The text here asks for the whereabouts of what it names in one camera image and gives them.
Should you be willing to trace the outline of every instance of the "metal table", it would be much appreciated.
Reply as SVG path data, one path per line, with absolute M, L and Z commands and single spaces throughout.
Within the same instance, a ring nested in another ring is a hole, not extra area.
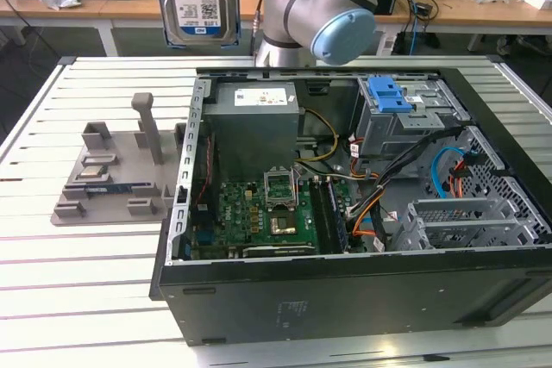
M 552 178 L 552 111 L 506 65 L 484 57 L 351 65 L 459 68 Z M 62 60 L 0 147 L 0 366 L 418 366 L 427 354 L 451 358 L 434 367 L 549 366 L 552 297 L 499 328 L 188 348 L 167 306 L 147 297 L 158 224 L 55 228 L 50 214 L 88 121 L 136 130 L 130 99 L 144 91 L 155 96 L 159 127 L 171 129 L 185 120 L 200 66 L 251 60 Z

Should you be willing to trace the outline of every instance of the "computer case side panel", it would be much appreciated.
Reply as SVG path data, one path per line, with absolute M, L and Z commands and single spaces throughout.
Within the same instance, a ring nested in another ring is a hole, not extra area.
M 493 327 L 552 291 L 552 251 L 165 267 L 189 346 Z

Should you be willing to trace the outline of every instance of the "blue cable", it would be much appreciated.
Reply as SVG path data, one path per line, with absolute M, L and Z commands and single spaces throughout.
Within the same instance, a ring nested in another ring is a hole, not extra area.
M 433 162 L 431 163 L 431 180 L 433 181 L 435 190 L 437 190 L 437 193 L 439 194 L 440 198 L 447 198 L 447 193 L 445 192 L 445 190 L 442 189 L 441 183 L 439 183 L 439 175 L 437 174 L 437 165 L 439 164 L 439 160 L 441 159 L 442 155 L 445 154 L 447 151 L 456 151 L 462 157 L 466 155 L 466 153 L 463 152 L 460 148 L 444 147 L 441 149 L 439 153 L 437 153 L 437 155 L 433 159 Z
M 412 43 L 411 43 L 411 52 L 409 55 L 412 55 L 414 52 L 414 46 L 416 45 L 416 35 L 417 35 L 417 6 L 414 2 L 412 2 L 412 7 L 414 8 L 414 27 L 412 28 L 413 34 L 412 34 Z

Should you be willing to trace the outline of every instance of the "gray robot arm cover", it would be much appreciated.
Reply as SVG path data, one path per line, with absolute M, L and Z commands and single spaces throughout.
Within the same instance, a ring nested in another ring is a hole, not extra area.
M 301 65 L 301 48 L 327 64 L 343 65 L 372 41 L 376 0 L 265 1 L 257 66 Z

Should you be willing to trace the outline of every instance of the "blue drive bracket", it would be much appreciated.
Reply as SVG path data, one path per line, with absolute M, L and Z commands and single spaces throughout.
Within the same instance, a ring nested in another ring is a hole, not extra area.
M 412 106 L 405 101 L 403 90 L 391 77 L 371 77 L 368 92 L 378 102 L 379 112 L 409 113 Z

